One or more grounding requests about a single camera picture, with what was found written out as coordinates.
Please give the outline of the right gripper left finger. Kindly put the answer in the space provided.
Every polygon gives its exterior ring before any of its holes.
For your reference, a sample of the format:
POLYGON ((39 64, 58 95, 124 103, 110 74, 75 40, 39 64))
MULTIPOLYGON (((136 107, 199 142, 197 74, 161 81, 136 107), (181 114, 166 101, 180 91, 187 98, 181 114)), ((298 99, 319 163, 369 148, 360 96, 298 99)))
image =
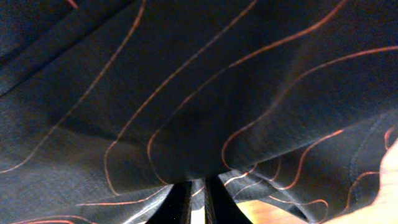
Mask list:
POLYGON ((192 182, 174 184, 146 224, 190 224, 192 182))

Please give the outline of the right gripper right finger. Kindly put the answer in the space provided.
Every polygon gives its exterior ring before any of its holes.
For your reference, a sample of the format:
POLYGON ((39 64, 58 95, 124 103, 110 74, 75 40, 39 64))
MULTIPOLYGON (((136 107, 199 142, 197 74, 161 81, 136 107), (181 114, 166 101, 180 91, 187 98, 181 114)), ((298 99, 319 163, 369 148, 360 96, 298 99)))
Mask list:
POLYGON ((205 179, 206 224, 252 224, 236 205, 218 176, 205 179))

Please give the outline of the black printed cycling jersey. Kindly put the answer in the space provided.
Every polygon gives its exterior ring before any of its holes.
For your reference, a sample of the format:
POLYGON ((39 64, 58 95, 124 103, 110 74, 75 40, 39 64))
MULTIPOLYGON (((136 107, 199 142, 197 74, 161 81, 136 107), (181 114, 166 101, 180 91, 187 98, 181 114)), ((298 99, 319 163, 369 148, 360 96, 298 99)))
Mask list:
POLYGON ((218 176, 308 223, 379 193, 394 0, 1 1, 1 222, 141 223, 218 176))

